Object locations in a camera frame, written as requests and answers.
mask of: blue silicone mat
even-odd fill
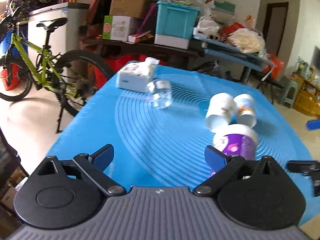
[[[204,160],[204,149],[212,145],[214,136],[204,122],[209,100],[214,94],[226,92],[234,97],[248,93],[256,101],[257,160],[271,155],[285,167],[288,160],[311,159],[296,133],[258,90],[164,66],[157,67],[155,77],[170,81],[170,107],[153,108],[145,94],[116,88],[114,76],[62,132],[48,155],[72,159],[110,143],[115,158],[105,174],[127,190],[131,186],[193,188],[211,172]],[[320,212],[320,198],[312,197],[310,178],[289,175],[307,201],[302,224]]]

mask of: bicycle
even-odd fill
[[[104,61],[102,57],[86,50],[72,50],[61,55],[52,55],[50,51],[49,39],[51,33],[57,28],[65,25],[67,18],[58,18],[51,21],[42,21],[37,27],[43,27],[46,30],[46,40],[43,47],[27,41],[25,38],[16,34],[17,16],[20,8],[17,8],[12,15],[8,15],[0,22],[1,29],[11,29],[11,43],[8,51],[0,58],[0,66],[7,70],[6,83],[11,84],[13,76],[13,64],[19,66],[18,78],[20,85],[14,90],[0,92],[0,98],[6,101],[20,101],[30,92],[32,85],[37,90],[45,88],[55,93],[60,103],[60,114],[56,133],[60,131],[60,122],[65,109],[72,116],[76,116],[80,108],[98,90],[95,84],[93,72],[89,73],[92,66],[98,68],[105,78],[110,79],[115,73],[113,69]],[[35,50],[38,53],[36,66],[33,65],[28,54],[23,48],[23,44]],[[12,50],[16,48],[20,57],[12,56]],[[18,89],[23,89],[18,95],[13,95]]]

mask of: green bicycle frame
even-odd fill
[[[61,80],[60,73],[57,72],[57,70],[55,69],[55,67],[53,66],[53,64],[51,62],[53,59],[57,59],[57,58],[55,56],[53,56],[49,50],[40,48],[40,47],[36,46],[35,44],[27,41],[26,39],[18,36],[15,33],[12,33],[12,35],[11,35],[11,44],[13,44],[17,48],[23,61],[26,63],[27,67],[31,71],[32,76],[35,79],[35,81],[38,84],[41,84],[42,87],[48,88],[52,92],[57,92],[56,89],[52,87],[52,82],[47,81],[47,77],[46,77],[46,69],[48,66],[49,71],[53,72],[57,76],[57,78],[59,80]],[[31,49],[35,50],[36,52],[38,52],[39,54],[43,55],[42,64],[41,64],[41,66],[42,66],[41,73],[39,73],[37,71],[36,67],[31,62],[31,60],[30,60],[28,54],[26,53],[26,51],[24,50],[22,44],[27,45],[29,48],[31,48]],[[65,95],[72,96],[72,97],[75,96],[70,93],[66,93]]]

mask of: white paper cup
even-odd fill
[[[217,133],[222,127],[231,123],[232,116],[236,111],[233,97],[227,93],[214,95],[210,99],[209,109],[205,116],[205,122],[209,130]]]
[[[237,123],[253,128],[257,124],[254,110],[254,99],[248,94],[242,94],[234,99],[237,107]]]

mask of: table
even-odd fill
[[[79,153],[92,154],[110,143],[115,158],[104,171],[127,190],[131,186],[194,188],[210,176],[204,149],[214,136],[204,118],[212,95],[251,94],[258,118],[256,159],[273,156],[282,167],[288,160],[311,156],[296,133],[270,102],[256,89],[180,69],[158,66],[155,77],[172,85],[173,104],[155,109],[145,94],[115,87],[110,79],[83,107],[49,150],[60,160]],[[301,223],[320,212],[320,201],[312,197],[311,180],[290,174],[307,200]]]
[[[272,61],[260,58],[256,54],[242,53],[234,46],[199,36],[193,36],[193,38],[203,43],[202,47],[204,47],[205,54],[244,65],[240,82],[247,83],[251,69],[261,72],[268,65],[276,66]]]
[[[139,42],[135,44],[130,44],[124,41],[113,41],[113,40],[104,40],[104,39],[84,39],[83,43],[85,45],[98,45],[97,53],[101,53],[102,46],[119,46],[121,48],[130,49],[136,53],[147,54],[150,57],[155,55],[158,57],[159,53],[163,53],[170,56],[177,56],[184,59],[184,62],[181,66],[177,66],[179,68],[187,69],[190,60],[196,60],[199,57],[204,57],[203,50],[199,47],[199,49],[179,49],[175,47],[163,46],[154,44],[153,39],[146,40],[144,42]]]

